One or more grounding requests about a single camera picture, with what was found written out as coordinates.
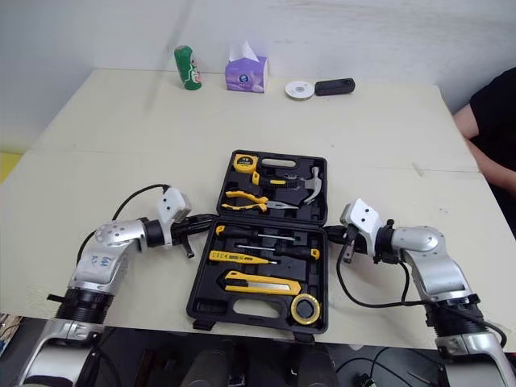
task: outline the white wall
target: white wall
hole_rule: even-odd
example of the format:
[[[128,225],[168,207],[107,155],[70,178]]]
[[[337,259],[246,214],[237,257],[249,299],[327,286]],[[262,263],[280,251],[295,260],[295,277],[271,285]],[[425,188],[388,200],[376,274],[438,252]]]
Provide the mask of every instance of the white wall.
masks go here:
[[[516,65],[512,0],[0,0],[3,150],[22,151],[95,67],[220,73],[248,39],[286,77],[437,83],[452,110]]]

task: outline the purple tissue box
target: purple tissue box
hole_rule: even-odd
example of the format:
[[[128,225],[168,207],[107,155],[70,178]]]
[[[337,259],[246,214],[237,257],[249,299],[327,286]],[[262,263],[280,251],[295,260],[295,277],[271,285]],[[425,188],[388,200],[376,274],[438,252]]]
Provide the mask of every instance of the purple tissue box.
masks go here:
[[[257,56],[258,62],[242,58],[228,62],[226,84],[228,90],[263,93],[267,84],[267,58]]]

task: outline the black shirt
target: black shirt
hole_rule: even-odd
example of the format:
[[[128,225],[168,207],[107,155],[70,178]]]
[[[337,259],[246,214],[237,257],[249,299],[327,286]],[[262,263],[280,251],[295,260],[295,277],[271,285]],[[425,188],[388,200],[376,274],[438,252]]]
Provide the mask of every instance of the black shirt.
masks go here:
[[[471,141],[491,160],[516,171],[516,68],[494,78],[469,104],[479,129]],[[516,199],[494,185],[491,190],[516,234]]]

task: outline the robotic arm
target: robotic arm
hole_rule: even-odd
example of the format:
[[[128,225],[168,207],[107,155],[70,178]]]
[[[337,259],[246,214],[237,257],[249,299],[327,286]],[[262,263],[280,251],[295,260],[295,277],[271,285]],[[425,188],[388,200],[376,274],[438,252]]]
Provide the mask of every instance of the robotic arm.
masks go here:
[[[19,376],[19,385],[94,385],[102,355],[97,344],[128,261],[149,248],[170,248],[177,243],[183,243],[191,257],[185,235],[207,227],[191,227],[185,220],[190,211],[188,198],[170,187],[158,202],[159,220],[113,221],[94,232],[65,296],[48,296],[49,300],[60,302],[60,307],[38,338]],[[179,224],[176,230],[173,223]]]
[[[340,221],[347,230],[339,266],[342,260],[350,263],[354,251],[372,256],[375,263],[407,263],[412,268],[420,303],[427,310],[427,325],[434,327],[437,334],[435,343],[441,356],[454,362],[488,356],[497,369],[497,378],[489,385],[516,386],[500,343],[486,329],[488,323],[477,306],[480,299],[459,265],[447,254],[443,234],[427,226],[393,229],[392,220],[384,225],[379,214],[360,199],[346,206]],[[479,368],[447,366],[448,380],[453,386],[479,385],[472,379],[475,369]]]

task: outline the white table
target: white table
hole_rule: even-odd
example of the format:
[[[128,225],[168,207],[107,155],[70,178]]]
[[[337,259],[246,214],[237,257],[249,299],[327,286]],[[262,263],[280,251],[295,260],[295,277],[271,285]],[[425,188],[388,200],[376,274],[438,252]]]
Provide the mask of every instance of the white table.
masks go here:
[[[52,317],[57,304],[44,299],[64,294],[82,239],[138,188],[168,182],[189,195],[193,213],[214,212],[230,154],[243,148],[326,157],[327,224],[360,197],[398,226],[439,228],[488,320],[508,334],[506,349],[516,350],[516,243],[439,90],[357,82],[352,95],[295,102],[284,95],[287,81],[273,78],[265,95],[246,94],[208,74],[192,92],[175,73],[93,72],[0,187],[1,310]],[[155,218],[158,197],[141,195],[120,218]],[[205,238],[191,238],[193,260],[181,247],[133,260],[106,324],[194,331],[185,306]],[[422,307],[367,310],[348,301],[337,252],[330,326],[318,341],[434,347]],[[359,299],[399,298],[400,268],[356,256],[343,270]],[[213,333],[292,338],[220,322]]]

